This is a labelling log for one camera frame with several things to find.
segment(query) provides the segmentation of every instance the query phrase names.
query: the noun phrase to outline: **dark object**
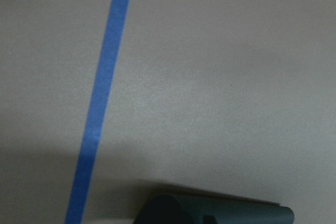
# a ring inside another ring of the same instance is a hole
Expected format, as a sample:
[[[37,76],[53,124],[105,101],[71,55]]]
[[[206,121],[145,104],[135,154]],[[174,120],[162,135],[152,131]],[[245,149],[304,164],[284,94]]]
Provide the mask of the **dark object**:
[[[160,195],[140,212],[134,224],[292,224],[288,207],[233,199]]]

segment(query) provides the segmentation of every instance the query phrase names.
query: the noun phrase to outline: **blue tape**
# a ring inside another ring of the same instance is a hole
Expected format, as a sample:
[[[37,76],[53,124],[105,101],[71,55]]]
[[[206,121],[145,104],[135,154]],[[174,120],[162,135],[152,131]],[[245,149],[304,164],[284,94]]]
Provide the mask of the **blue tape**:
[[[129,0],[112,0],[65,224],[80,224],[100,141]]]

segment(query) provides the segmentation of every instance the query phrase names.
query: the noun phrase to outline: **gray surface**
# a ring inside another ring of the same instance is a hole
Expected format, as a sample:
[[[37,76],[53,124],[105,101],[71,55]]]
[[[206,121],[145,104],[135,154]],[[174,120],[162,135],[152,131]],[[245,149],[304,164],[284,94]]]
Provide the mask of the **gray surface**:
[[[164,182],[335,223],[335,2],[131,0],[85,221]],[[2,222],[61,223],[109,0],[1,5]]]

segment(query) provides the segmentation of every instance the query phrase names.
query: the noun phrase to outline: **gray floor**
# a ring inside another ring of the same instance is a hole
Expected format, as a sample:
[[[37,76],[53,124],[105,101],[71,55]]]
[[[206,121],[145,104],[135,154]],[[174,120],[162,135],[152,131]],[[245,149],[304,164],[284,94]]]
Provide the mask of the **gray floor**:
[[[1,223],[64,220],[109,2],[0,0]],[[335,223],[335,13],[130,0],[85,223],[130,223],[162,184]]]

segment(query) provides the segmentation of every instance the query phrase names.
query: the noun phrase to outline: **blue painter's tape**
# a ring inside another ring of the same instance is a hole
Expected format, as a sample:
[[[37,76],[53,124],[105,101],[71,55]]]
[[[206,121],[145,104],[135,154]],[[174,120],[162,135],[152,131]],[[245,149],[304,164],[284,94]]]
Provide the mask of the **blue painter's tape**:
[[[80,224],[100,141],[129,0],[112,0],[65,224]]]

